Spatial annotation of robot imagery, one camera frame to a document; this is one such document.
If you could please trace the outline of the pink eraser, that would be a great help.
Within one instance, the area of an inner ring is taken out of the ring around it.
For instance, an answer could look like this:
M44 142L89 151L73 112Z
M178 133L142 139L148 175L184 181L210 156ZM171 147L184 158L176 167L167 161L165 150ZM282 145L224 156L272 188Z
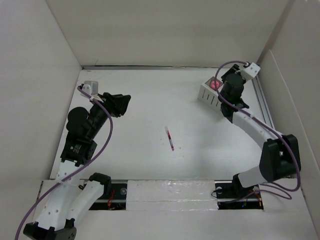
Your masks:
M222 83L219 80L213 80L210 83L210 88L214 91L218 90L221 87Z

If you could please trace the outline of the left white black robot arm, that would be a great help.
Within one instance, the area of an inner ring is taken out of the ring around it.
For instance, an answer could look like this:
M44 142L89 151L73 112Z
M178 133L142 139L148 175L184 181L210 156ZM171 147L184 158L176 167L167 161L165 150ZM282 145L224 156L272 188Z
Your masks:
M85 94L92 107L75 107L67 115L67 136L60 156L55 184L36 201L47 198L42 212L30 223L22 223L23 234L31 240L73 240L77 226L90 207L99 198L107 198L112 191L111 177L93 173L79 188L85 168L97 159L107 147L106 138L99 152L94 138L106 121L123 116L131 100L130 95L103 93Z

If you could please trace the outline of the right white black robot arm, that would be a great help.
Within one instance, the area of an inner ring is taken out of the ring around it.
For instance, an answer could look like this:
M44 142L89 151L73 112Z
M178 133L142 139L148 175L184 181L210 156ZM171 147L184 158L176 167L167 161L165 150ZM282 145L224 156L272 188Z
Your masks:
M221 76L222 87L215 90L221 103L221 113L256 142L261 156L257 166L233 176L227 191L240 201L256 193L254 187L261 185L283 192L282 197L290 200L290 193L301 186L298 139L263 123L242 99L245 83L257 76L260 67L253 62L239 60L232 60L230 64L232 67Z

